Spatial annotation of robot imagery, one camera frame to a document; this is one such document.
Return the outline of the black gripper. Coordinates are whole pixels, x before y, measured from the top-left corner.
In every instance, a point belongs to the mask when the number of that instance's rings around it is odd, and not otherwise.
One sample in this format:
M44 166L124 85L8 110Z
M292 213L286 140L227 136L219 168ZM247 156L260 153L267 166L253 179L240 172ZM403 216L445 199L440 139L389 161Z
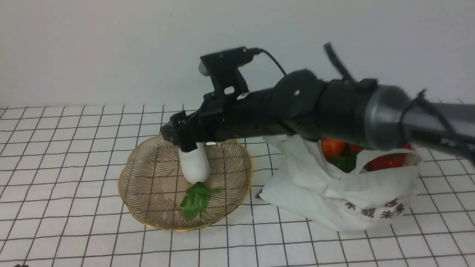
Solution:
M188 115L172 115L160 128L164 140L182 152L197 149L198 142L281 135L283 124L268 109L270 89L222 99L207 93L200 108Z

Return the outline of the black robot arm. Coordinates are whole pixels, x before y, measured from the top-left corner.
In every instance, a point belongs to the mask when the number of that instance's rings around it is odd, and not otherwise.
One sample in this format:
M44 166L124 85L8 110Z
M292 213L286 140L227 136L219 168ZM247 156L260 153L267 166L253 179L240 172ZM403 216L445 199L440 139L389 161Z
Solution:
M380 151L413 143L474 163L473 104L430 102L424 91L411 99L372 78L322 81L306 69L287 74L273 88L207 93L197 111L172 115L160 132L185 152L198 142L298 135Z

